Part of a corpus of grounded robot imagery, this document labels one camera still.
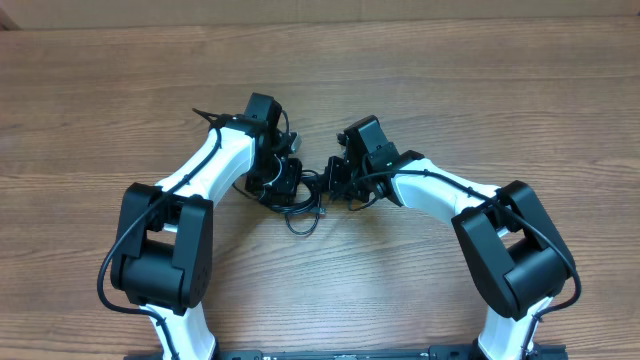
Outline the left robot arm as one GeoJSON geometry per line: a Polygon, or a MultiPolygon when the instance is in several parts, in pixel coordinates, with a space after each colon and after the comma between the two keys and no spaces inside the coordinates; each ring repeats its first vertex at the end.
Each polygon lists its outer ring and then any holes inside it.
{"type": "Polygon", "coordinates": [[[254,93],[241,114],[201,112],[205,143],[176,172],[124,193],[116,241],[98,280],[109,280],[130,306],[148,317],[160,339],[161,359],[213,359],[219,347],[202,300],[212,276],[215,206],[239,178],[264,205],[289,206],[301,165],[292,159],[299,137],[282,106],[254,93]]]}

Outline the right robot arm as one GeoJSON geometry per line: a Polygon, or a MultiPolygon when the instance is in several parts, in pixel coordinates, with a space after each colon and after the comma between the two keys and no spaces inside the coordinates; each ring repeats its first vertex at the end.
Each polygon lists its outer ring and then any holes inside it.
{"type": "Polygon", "coordinates": [[[488,306],[469,344],[431,345],[427,359],[565,359],[563,345],[534,340],[545,315],[577,302],[575,260],[534,190],[475,183],[438,168],[415,151],[401,153],[379,119],[365,117],[337,136],[341,156],[327,166],[334,198],[364,207],[387,199],[450,225],[488,306]]]}

